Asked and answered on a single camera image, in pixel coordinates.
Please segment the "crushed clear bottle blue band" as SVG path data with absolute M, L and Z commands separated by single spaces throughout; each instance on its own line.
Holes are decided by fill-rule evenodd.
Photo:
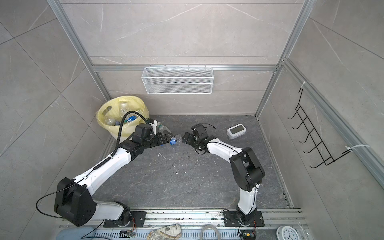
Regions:
M 130 123 L 133 122 L 134 120 L 137 119 L 137 116 L 130 116 L 125 119 L 125 123 Z

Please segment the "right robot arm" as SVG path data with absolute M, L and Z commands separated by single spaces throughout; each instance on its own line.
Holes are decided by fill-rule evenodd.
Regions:
M 182 143 L 192 146 L 198 154 L 202 151 L 224 159 L 231 165 L 234 179 L 240 188 L 240 199 L 235 211 L 223 211 L 226 227 L 264 227 L 262 212 L 257 209 L 257 193 L 265 176 L 265 170 L 254 151 L 236 148 L 220 139 L 209 136 L 203 124 L 191 127 Z

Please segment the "small clear bottle white cap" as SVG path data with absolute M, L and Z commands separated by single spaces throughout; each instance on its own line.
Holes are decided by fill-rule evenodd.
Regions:
M 168 127 L 158 122 L 157 133 L 161 134 L 164 143 L 169 143 L 171 146 L 180 145 L 182 143 L 182 136 L 180 134 L 173 134 Z

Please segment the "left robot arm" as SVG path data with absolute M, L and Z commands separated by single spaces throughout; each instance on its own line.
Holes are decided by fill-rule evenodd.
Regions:
M 138 124 L 135 131 L 122 141 L 123 126 L 119 127 L 117 142 L 111 154 L 86 172 L 73 179 L 63 178 L 57 185 L 54 212 L 56 218 L 65 219 L 77 227 L 89 221 L 104 220 L 125 227 L 131 224 L 130 207 L 114 202 L 93 200 L 93 194 L 119 169 L 131 163 L 144 150 L 162 146 L 171 141 L 172 132 L 161 123 L 144 118 L 135 112 L 144 123 Z

